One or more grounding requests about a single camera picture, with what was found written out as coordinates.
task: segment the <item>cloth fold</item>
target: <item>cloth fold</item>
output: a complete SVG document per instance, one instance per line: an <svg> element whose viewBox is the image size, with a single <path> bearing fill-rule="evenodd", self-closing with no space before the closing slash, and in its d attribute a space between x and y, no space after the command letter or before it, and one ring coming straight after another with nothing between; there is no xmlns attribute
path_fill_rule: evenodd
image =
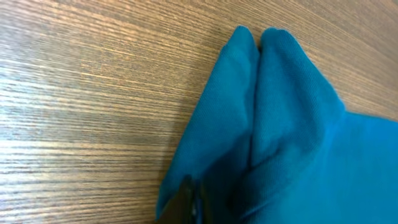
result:
<svg viewBox="0 0 398 224"><path fill-rule="evenodd" d="M220 52L160 186L191 175L215 223L398 223L398 124L347 112L285 30Z"/></svg>

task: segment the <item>blue cloth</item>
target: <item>blue cloth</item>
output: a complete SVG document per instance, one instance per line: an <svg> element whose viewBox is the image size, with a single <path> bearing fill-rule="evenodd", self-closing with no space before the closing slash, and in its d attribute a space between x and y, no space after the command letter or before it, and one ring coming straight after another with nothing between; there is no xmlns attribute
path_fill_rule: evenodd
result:
<svg viewBox="0 0 398 224"><path fill-rule="evenodd" d="M345 110L287 31L223 47L160 186L187 174L215 223L398 223L398 124Z"/></svg>

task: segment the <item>table top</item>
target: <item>table top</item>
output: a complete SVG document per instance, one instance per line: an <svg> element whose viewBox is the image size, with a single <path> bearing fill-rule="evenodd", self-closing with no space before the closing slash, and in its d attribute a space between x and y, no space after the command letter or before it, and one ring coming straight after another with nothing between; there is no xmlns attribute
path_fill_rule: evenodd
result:
<svg viewBox="0 0 398 224"><path fill-rule="evenodd" d="M348 110L398 120L398 2L0 4L0 222L153 223L234 28L285 28Z"/></svg>

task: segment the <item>blue towel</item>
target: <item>blue towel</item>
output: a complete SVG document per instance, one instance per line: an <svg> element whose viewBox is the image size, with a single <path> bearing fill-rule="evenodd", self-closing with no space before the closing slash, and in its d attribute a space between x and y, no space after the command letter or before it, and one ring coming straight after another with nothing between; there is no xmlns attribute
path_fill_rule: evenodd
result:
<svg viewBox="0 0 398 224"><path fill-rule="evenodd" d="M185 175L215 223L398 223L398 124L345 110L285 30L245 27L221 50L160 186Z"/></svg>

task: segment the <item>wood grain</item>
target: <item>wood grain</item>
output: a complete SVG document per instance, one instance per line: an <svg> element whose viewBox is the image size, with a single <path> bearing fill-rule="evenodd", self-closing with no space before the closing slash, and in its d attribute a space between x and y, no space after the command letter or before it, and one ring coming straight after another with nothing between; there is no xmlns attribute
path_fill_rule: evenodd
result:
<svg viewBox="0 0 398 224"><path fill-rule="evenodd" d="M349 110L398 120L396 1L1 1L0 223L153 223L220 48L291 31Z"/></svg>

